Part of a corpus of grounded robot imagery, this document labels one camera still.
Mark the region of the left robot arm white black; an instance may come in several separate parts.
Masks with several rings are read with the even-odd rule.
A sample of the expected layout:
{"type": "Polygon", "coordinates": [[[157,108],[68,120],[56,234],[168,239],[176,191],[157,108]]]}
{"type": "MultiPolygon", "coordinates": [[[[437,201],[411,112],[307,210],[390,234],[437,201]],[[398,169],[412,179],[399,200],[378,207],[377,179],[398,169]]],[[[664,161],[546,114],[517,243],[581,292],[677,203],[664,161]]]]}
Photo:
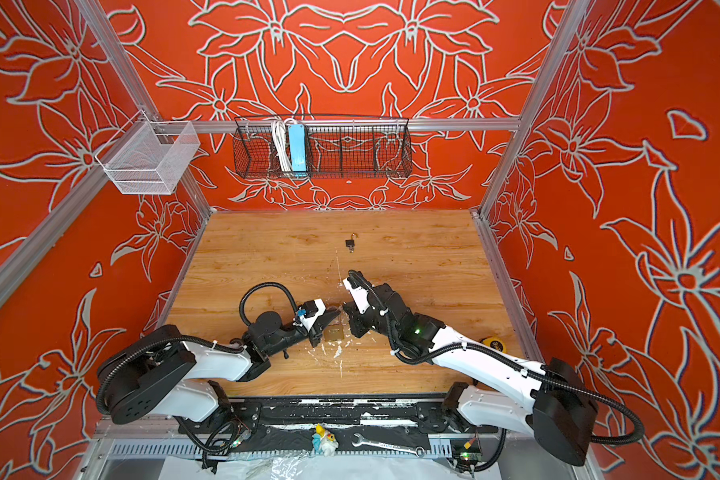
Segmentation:
{"type": "Polygon", "coordinates": [[[263,282],[250,288],[238,305],[247,327],[243,336],[228,343],[184,335],[177,326],[163,325],[105,360],[97,370],[99,413],[118,425],[155,414],[202,423],[222,408],[224,390],[218,380],[250,382],[271,367],[271,357],[303,341],[320,344],[324,331],[340,315],[321,299],[302,304],[287,287],[263,282]],[[292,310],[285,324],[275,311],[254,321],[246,304],[260,290],[284,293],[292,310]]]}

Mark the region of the brass padlock with steel shackle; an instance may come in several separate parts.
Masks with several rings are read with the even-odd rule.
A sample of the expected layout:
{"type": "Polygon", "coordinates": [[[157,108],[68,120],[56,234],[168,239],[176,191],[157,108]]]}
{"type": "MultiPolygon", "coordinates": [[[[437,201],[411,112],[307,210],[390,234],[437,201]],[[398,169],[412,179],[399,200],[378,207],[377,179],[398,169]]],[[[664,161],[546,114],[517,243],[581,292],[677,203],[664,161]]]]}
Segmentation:
{"type": "Polygon", "coordinates": [[[340,342],[345,338],[341,325],[329,326],[324,330],[323,338],[326,342],[340,342]]]}

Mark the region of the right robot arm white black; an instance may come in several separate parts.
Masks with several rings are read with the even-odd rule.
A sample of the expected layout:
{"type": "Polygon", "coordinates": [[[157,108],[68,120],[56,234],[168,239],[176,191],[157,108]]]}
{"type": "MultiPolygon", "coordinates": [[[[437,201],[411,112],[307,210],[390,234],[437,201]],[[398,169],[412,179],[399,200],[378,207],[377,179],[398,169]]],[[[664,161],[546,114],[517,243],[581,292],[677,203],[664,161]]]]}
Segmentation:
{"type": "Polygon", "coordinates": [[[413,312],[388,284],[372,285],[359,271],[349,271],[343,285],[352,297],[343,308],[353,335],[379,333],[406,365],[431,364],[473,379],[449,392],[450,409],[468,424],[530,435],[573,466],[585,463],[592,444],[623,446],[643,438],[636,413],[586,388],[566,362],[521,359],[472,340],[413,312]]]}

